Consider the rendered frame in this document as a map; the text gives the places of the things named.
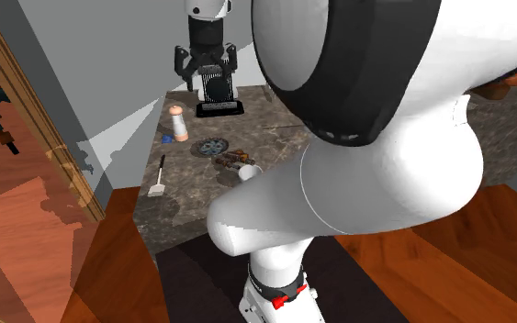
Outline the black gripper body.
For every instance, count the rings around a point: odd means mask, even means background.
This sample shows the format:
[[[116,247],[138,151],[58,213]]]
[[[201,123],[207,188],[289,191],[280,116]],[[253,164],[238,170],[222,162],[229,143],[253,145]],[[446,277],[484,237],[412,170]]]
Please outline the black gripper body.
[[[214,64],[213,57],[222,58],[223,26],[223,18],[213,21],[188,18],[190,53],[200,65]]]

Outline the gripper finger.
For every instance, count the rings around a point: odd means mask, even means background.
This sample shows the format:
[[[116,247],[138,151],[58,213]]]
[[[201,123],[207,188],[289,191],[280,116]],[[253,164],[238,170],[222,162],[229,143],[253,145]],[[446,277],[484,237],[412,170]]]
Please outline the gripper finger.
[[[227,54],[228,61],[224,61],[223,54]],[[238,69],[237,48],[232,43],[217,47],[212,51],[212,60],[220,67],[221,76],[227,78]]]
[[[189,92],[193,88],[193,75],[201,66],[203,54],[196,49],[186,50],[182,46],[174,47],[174,71],[182,78]]]

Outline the white and tan pepper mill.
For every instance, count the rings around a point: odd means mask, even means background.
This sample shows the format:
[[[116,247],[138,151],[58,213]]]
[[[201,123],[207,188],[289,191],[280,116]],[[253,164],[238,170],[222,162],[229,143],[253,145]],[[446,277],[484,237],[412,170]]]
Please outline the white and tan pepper mill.
[[[183,108],[181,106],[171,106],[169,113],[173,120],[174,139],[178,142],[188,140],[188,132],[183,119]]]

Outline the round grey patterned trivet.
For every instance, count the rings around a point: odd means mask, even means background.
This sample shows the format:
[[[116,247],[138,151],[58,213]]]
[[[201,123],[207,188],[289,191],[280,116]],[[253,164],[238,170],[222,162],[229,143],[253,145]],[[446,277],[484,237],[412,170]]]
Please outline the round grey patterned trivet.
[[[207,138],[199,141],[196,151],[203,156],[217,156],[229,148],[229,142],[224,138]]]

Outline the white cup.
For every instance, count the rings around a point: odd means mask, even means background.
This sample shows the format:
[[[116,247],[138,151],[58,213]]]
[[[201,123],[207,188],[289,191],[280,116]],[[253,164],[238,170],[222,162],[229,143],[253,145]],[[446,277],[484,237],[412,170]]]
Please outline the white cup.
[[[262,172],[262,168],[258,165],[245,164],[238,170],[238,176],[242,182],[245,182]]]

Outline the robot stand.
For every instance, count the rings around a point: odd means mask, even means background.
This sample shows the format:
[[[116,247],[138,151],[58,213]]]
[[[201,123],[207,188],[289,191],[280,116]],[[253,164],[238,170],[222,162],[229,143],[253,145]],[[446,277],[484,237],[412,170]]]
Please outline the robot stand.
[[[205,234],[156,255],[170,323],[246,323],[238,305],[249,257],[221,252]],[[303,264],[326,323],[409,323],[333,237],[318,237]]]

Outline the orange-brown object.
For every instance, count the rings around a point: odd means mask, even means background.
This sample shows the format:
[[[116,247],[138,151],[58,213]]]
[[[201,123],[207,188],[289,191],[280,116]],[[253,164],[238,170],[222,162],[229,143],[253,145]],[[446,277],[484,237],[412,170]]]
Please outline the orange-brown object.
[[[514,86],[517,86],[517,73],[514,73],[511,76],[506,76],[498,81],[493,81],[472,88],[470,93],[480,95],[488,100],[501,100]]]

